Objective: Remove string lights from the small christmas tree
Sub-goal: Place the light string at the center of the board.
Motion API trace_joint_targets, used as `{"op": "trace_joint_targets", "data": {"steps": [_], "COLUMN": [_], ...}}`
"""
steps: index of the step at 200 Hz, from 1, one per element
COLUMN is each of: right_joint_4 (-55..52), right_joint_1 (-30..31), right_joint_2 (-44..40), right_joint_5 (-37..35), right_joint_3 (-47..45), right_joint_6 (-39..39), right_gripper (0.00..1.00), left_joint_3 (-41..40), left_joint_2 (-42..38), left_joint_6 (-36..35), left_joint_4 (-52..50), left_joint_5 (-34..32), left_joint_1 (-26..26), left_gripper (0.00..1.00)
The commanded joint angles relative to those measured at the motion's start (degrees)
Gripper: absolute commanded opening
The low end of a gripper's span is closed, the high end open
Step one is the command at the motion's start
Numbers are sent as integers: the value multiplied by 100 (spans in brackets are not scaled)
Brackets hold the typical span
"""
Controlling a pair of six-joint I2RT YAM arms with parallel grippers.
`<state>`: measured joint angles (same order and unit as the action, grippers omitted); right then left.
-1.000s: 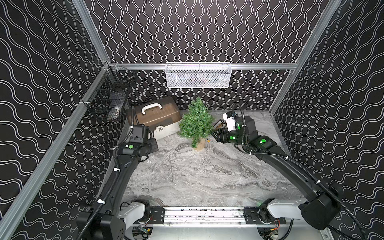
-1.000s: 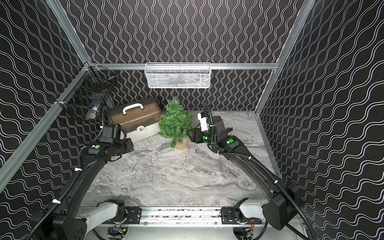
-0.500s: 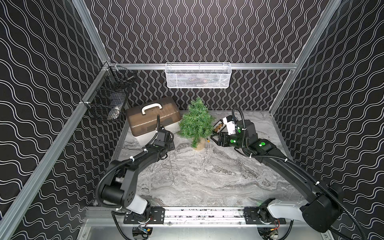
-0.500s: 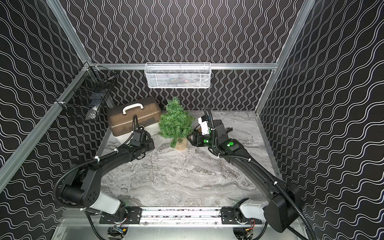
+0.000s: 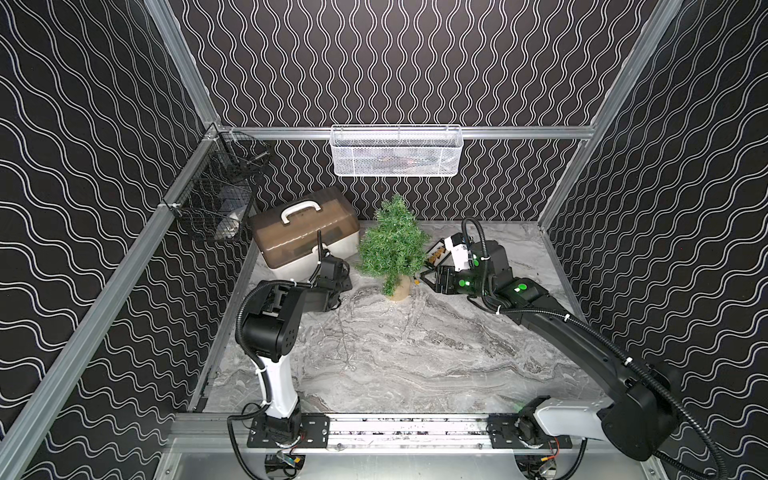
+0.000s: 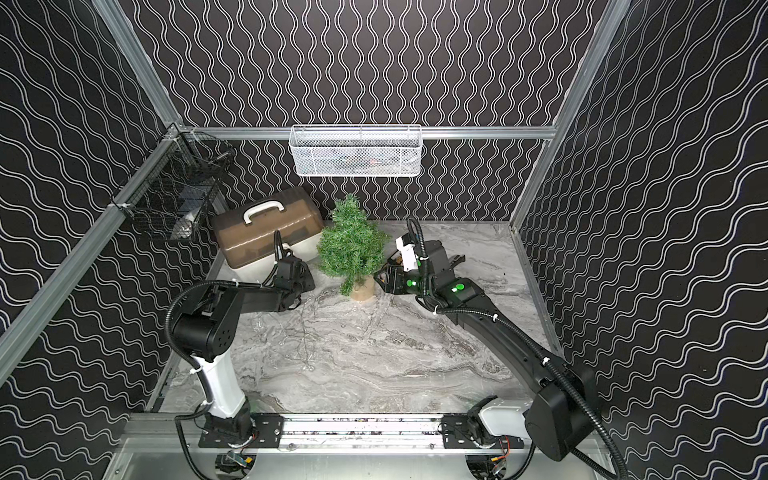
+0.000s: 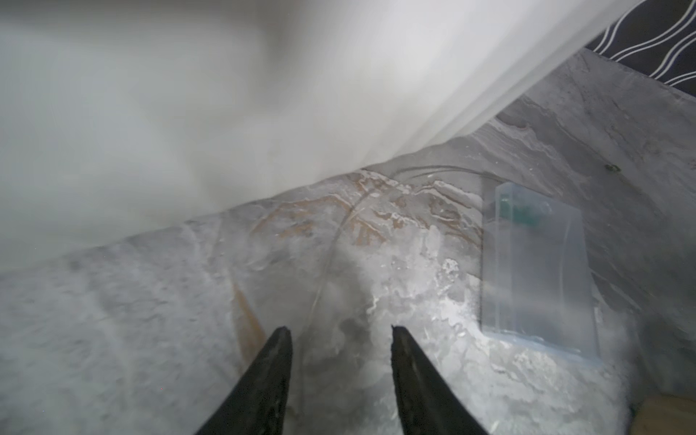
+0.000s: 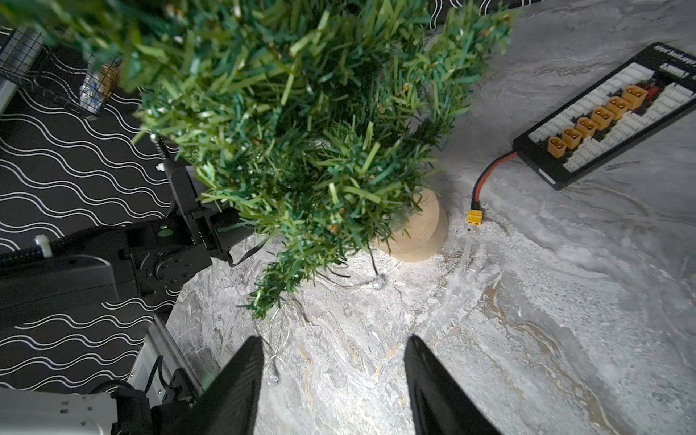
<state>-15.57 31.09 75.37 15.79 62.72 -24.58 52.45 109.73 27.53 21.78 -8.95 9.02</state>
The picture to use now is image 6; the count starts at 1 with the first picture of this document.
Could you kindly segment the thin wire string lights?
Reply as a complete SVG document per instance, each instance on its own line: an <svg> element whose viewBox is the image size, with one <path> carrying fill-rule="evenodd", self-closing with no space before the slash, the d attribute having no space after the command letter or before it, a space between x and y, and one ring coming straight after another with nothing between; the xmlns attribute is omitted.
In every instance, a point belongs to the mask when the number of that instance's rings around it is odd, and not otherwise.
<svg viewBox="0 0 768 480"><path fill-rule="evenodd" d="M322 287L301 307L302 369L314 372L346 347L366 340L380 317L380 295L366 300L343 296L336 286Z"/></svg>

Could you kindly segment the small green christmas tree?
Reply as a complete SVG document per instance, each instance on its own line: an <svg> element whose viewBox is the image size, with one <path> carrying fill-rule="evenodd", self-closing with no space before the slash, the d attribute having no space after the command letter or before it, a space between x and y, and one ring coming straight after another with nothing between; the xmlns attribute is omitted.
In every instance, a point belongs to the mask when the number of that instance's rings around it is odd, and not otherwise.
<svg viewBox="0 0 768 480"><path fill-rule="evenodd" d="M384 264L384 247L390 236L367 218L353 194L338 200L331 211L331 224L321 232L317 245L319 269L342 278L340 293L350 297Z"/></svg>

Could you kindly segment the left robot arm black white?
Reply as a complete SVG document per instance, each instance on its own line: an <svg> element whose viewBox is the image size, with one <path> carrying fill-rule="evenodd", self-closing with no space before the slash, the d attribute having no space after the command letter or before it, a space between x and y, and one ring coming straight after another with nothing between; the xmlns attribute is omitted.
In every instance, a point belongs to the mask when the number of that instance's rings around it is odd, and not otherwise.
<svg viewBox="0 0 768 480"><path fill-rule="evenodd" d="M191 366L201 383L204 400L192 414L179 419L205 419L204 429L233 445L253 435L249 401L240 388L230 348L242 309L280 313L301 305L302 295L315 288L308 264L273 235L273 266L259 283L206 280L184 289L172 301L164 331L171 349Z"/></svg>

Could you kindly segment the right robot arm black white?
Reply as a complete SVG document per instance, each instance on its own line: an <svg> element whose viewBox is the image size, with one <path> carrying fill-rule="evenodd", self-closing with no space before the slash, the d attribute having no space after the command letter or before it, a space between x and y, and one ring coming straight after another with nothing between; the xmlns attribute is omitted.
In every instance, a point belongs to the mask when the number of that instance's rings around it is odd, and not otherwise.
<svg viewBox="0 0 768 480"><path fill-rule="evenodd" d="M594 372L548 350L505 316L472 279L455 268L439 240L426 239L410 217L407 231L374 275L386 293L412 295L433 315L443 315L478 338L525 386L531 401L521 408L489 396L466 414L460 439L489 449L506 436L530 443L529 452L553 461L569 455L605 479L626 479L625 460L603 423Z"/></svg>

